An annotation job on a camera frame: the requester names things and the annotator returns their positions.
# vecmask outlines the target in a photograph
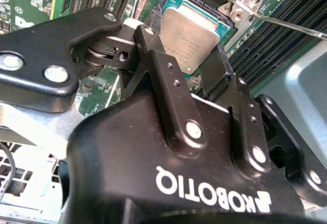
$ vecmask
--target motherboard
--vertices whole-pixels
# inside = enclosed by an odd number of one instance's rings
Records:
[[[327,26],[326,0],[239,1],[260,15],[319,31]],[[202,98],[200,66],[218,44],[224,46],[234,71],[245,79],[254,93],[318,42],[317,39],[287,28],[253,17],[244,18],[232,0],[0,0],[0,35],[92,7],[106,8],[122,21],[134,18],[151,26],[160,34],[165,51],[176,58],[190,92]],[[110,67],[81,80],[75,98],[78,111],[88,117],[118,103],[121,97],[119,80],[118,71]],[[4,142],[14,154],[34,148],[15,142]],[[0,187],[8,176],[9,167],[1,152]],[[41,159],[34,159],[33,162],[42,164],[42,160],[46,163],[40,172],[40,169],[33,168],[32,163],[19,165],[20,171],[16,173],[14,182],[17,184],[15,189],[20,190],[9,188],[11,192],[8,193],[12,196],[7,196],[6,200],[19,205],[21,209],[25,208],[25,217],[38,216],[28,221],[56,223],[60,215],[61,196],[51,205],[51,209],[55,206],[57,212],[47,211],[50,207],[44,203],[56,198],[54,195],[61,194],[57,160],[51,155],[42,154]],[[29,192],[35,190],[29,187],[30,182],[45,171],[48,175],[43,175],[43,182],[38,183],[41,196],[39,205],[27,210],[29,204],[18,204],[18,197],[28,202]]]

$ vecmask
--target screw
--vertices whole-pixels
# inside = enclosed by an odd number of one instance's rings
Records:
[[[116,18],[115,18],[115,16],[114,16],[112,13],[106,13],[106,14],[104,15],[104,17],[105,17],[106,19],[112,21],[112,22],[115,22],[115,21],[116,21]]]
[[[264,152],[257,146],[252,147],[252,154],[255,160],[258,161],[259,163],[263,164],[267,160]]]
[[[194,139],[198,139],[202,136],[202,130],[200,126],[193,121],[186,122],[185,128],[188,134]]]
[[[150,27],[145,27],[144,30],[148,32],[150,35],[154,35],[154,30]]]
[[[268,104],[272,105],[272,100],[269,97],[266,98],[266,101]]]
[[[69,75],[65,68],[57,65],[52,65],[44,70],[44,76],[47,80],[52,82],[65,82]]]
[[[235,12],[231,14],[231,20],[235,23],[240,22],[244,17],[244,12],[242,9],[236,9]]]
[[[13,54],[0,55],[0,69],[6,71],[17,71],[24,65],[22,58]]]
[[[245,80],[242,77],[240,77],[239,80],[241,84],[246,84]]]
[[[310,177],[313,180],[314,183],[320,185],[321,184],[321,179],[320,177],[317,175],[317,173],[313,170],[309,171]]]

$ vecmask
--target metal plate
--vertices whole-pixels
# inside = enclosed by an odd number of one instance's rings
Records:
[[[217,25],[187,6],[167,8],[161,20],[166,53],[175,56],[182,72],[192,74],[218,44]]]

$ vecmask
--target green circuit board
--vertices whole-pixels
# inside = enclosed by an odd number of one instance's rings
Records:
[[[0,0],[0,33],[16,31],[50,20],[52,0]]]

